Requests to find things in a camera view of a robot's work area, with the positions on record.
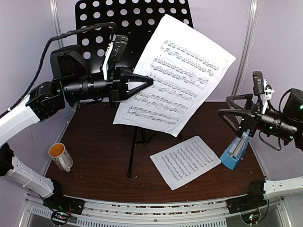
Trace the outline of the black folding music stand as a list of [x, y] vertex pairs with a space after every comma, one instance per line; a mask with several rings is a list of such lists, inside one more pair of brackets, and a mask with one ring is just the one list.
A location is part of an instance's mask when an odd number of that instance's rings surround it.
[[[96, 23], [116, 23], [114, 34], [128, 37], [128, 44], [118, 67], [133, 70], [165, 13], [182, 22], [188, 21], [187, 24], [194, 28], [188, 0], [79, 0], [75, 5], [75, 24], [79, 29]], [[99, 50], [106, 51], [111, 31], [106, 27], [76, 35], [77, 44], [81, 45], [83, 53], [90, 53], [88, 62], [92, 73], [93, 70], [100, 71], [99, 67], [105, 57], [97, 53]], [[100, 43], [96, 41], [99, 36], [103, 38]], [[132, 176], [135, 146], [145, 145], [158, 134], [156, 131], [148, 130], [149, 134], [146, 137], [146, 130], [143, 127], [134, 127], [128, 178]]]

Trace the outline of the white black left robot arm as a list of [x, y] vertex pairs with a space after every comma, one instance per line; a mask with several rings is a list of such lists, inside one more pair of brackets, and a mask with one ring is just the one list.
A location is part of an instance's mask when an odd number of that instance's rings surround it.
[[111, 106], [129, 99], [153, 84], [148, 76], [134, 74], [124, 67], [117, 67], [126, 48], [128, 38], [116, 34], [116, 24], [97, 23], [68, 31], [51, 38], [51, 41], [71, 35], [110, 28], [110, 40], [100, 71], [92, 73], [79, 45], [55, 50], [50, 55], [53, 79], [37, 87], [30, 84], [20, 99], [0, 116], [0, 174], [10, 177], [23, 187], [35, 191], [44, 205], [57, 211], [81, 214], [84, 200], [67, 197], [61, 184], [43, 177], [24, 165], [9, 147], [8, 141], [24, 129], [45, 121], [66, 104], [75, 107], [81, 100], [98, 102], [108, 98]]

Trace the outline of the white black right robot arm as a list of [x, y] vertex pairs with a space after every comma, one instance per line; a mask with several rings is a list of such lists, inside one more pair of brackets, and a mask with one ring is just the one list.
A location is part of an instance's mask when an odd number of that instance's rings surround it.
[[[253, 137], [256, 131], [275, 136], [280, 144], [295, 142], [298, 149], [303, 148], [303, 92], [291, 88], [285, 92], [288, 96], [283, 109], [269, 107], [261, 112], [261, 103], [252, 102], [252, 94], [229, 96], [226, 101], [231, 109], [221, 109], [218, 116], [241, 137], [246, 131]], [[255, 209], [269, 204], [272, 198], [296, 195], [303, 192], [303, 178], [286, 180], [258, 180], [249, 184], [247, 195], [227, 200], [230, 213]]]

